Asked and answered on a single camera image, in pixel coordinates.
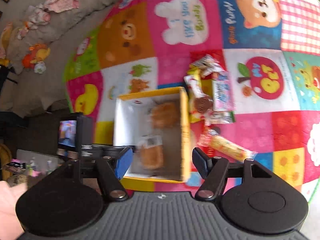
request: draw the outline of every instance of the silver bolt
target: silver bolt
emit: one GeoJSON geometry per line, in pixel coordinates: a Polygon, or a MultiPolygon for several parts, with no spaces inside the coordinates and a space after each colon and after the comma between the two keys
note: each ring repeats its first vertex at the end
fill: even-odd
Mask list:
{"type": "Polygon", "coordinates": [[[200,190],[198,196],[202,198],[211,198],[213,197],[213,192],[211,190],[200,190]]]}
{"type": "Polygon", "coordinates": [[[110,192],[110,196],[113,198],[123,198],[126,193],[123,190],[113,190],[110,192]]]}

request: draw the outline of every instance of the small display screen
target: small display screen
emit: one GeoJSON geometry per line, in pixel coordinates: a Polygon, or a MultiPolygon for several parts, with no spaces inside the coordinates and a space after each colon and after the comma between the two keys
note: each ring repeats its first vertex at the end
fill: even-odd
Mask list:
{"type": "Polygon", "coordinates": [[[59,144],[76,147],[76,120],[60,121],[59,144]]]}

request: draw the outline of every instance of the dark floor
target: dark floor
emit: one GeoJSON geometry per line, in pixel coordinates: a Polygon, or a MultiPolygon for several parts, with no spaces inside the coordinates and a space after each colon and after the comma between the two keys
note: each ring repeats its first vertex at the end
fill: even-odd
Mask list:
{"type": "Polygon", "coordinates": [[[16,156],[17,149],[55,155],[57,152],[60,119],[70,114],[69,109],[54,111],[29,118],[29,127],[7,127],[4,144],[16,156]]]}

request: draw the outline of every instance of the cardboard box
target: cardboard box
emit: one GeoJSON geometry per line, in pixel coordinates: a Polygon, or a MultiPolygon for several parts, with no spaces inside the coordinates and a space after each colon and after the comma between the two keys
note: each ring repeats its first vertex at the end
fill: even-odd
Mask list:
{"type": "Polygon", "coordinates": [[[150,134],[160,135],[163,143],[162,168],[145,169],[136,152],[124,178],[154,182],[186,182],[191,171],[189,132],[188,96],[183,87],[132,93],[117,98],[113,145],[136,146],[142,136],[150,134]],[[180,123],[177,122],[170,128],[154,129],[150,110],[164,102],[173,102],[177,109],[180,109],[180,123]]]}

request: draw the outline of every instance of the colorful play mat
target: colorful play mat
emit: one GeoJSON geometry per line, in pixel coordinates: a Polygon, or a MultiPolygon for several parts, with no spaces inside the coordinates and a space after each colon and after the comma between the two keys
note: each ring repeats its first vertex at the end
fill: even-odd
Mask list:
{"type": "MultiPolygon", "coordinates": [[[[70,107],[94,119],[95,143],[112,143],[120,94],[182,86],[205,54],[231,77],[236,122],[221,135],[257,151],[309,201],[320,176],[318,0],[120,0],[65,68],[70,107]]],[[[194,147],[204,123],[190,127],[194,147]]],[[[201,182],[194,167],[186,183],[123,180],[128,189],[193,193],[201,182]]]]}

